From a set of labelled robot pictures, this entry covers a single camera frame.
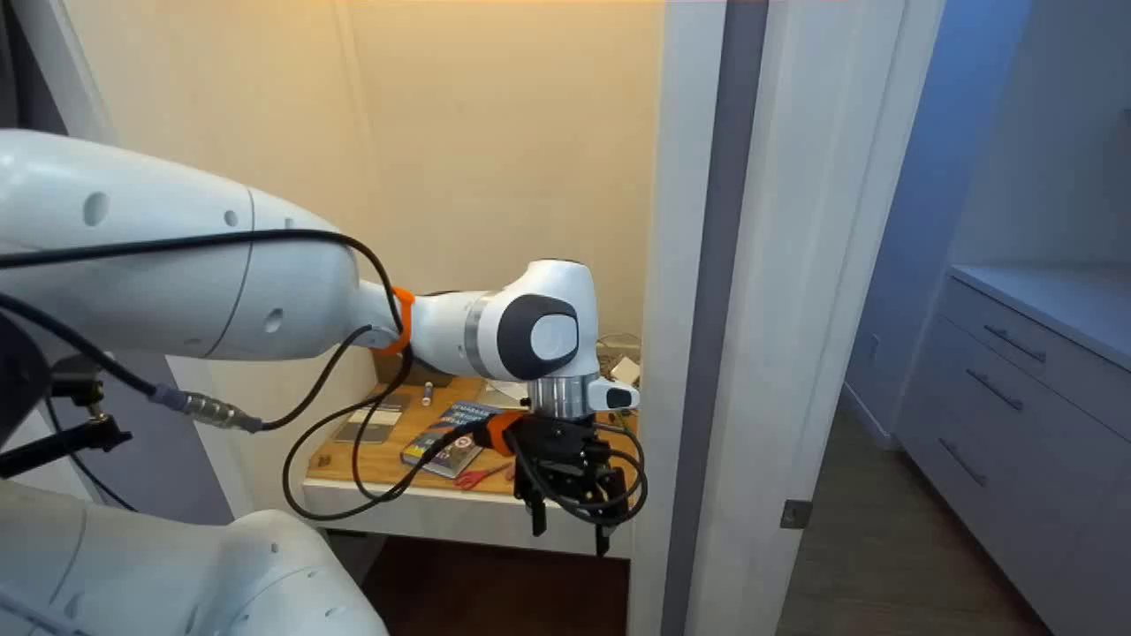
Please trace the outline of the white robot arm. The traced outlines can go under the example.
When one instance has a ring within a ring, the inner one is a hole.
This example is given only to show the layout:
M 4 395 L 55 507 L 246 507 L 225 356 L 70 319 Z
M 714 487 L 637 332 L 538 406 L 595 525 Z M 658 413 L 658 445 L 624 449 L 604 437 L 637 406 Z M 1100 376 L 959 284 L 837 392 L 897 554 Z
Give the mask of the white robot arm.
M 647 501 L 644 461 L 595 436 L 638 392 L 596 365 L 596 289 L 535 263 L 502 289 L 406 295 L 319 217 L 167 158 L 0 130 L 4 419 L 47 399 L 42 356 L 103 371 L 126 351 L 292 360 L 369 345 L 444 376 L 524 382 L 466 436 L 517 461 L 530 508 L 611 532 Z M 303 508 L 225 525 L 0 487 L 0 636 L 389 636 Z

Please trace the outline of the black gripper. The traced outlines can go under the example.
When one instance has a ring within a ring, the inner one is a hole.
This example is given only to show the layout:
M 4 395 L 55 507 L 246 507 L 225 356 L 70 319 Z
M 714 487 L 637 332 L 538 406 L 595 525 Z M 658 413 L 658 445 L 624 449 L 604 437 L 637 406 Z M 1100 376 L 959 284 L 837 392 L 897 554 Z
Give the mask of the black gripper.
M 530 487 L 520 491 L 530 511 L 530 532 L 548 530 L 543 498 L 561 501 L 601 501 L 595 508 L 595 554 L 604 560 L 611 543 L 611 445 L 595 436 L 591 423 L 552 419 L 552 416 L 520 416 L 505 430 L 510 449 L 520 461 L 520 475 Z

